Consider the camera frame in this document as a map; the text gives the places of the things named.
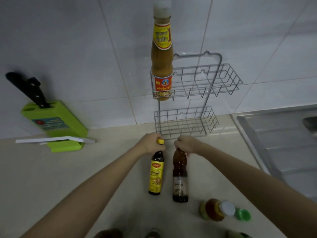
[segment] wire rack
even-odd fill
[[[160,98],[161,91],[155,91],[154,77],[151,75],[154,99]],[[187,97],[219,93],[232,93],[243,82],[228,63],[174,68],[171,97]]]
[[[164,139],[175,139],[182,134],[205,136],[218,124],[211,107],[156,111],[154,119],[156,132]]]

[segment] white label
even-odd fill
[[[174,196],[188,195],[187,177],[173,177],[173,184]]]

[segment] forearm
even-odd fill
[[[131,148],[74,189],[22,237],[85,237],[142,155]]]
[[[317,233],[317,205],[283,182],[208,144],[198,155],[226,176],[287,237]]]

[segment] person's left hand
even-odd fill
[[[143,155],[148,154],[152,156],[155,152],[165,151],[165,145],[158,144],[156,142],[157,139],[162,139],[161,134],[145,134],[134,147],[137,148]]]

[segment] countertop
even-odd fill
[[[257,167],[242,136],[229,115],[217,116],[219,125],[211,135],[198,138]],[[15,139],[0,140],[0,237],[18,237],[44,216],[76,186],[115,160],[145,134],[155,132],[154,123],[89,131],[81,151],[50,153],[46,145],[15,144]],[[188,158],[189,202],[172,200],[173,140],[167,140],[162,192],[148,194],[150,157],[141,158],[122,182],[109,204],[88,233],[120,228],[124,237],[142,237],[158,228],[163,237],[224,237],[231,229],[253,238],[285,237],[212,164],[197,155]],[[226,217],[221,222],[200,217],[200,201],[229,200],[247,209],[252,220],[242,222]]]

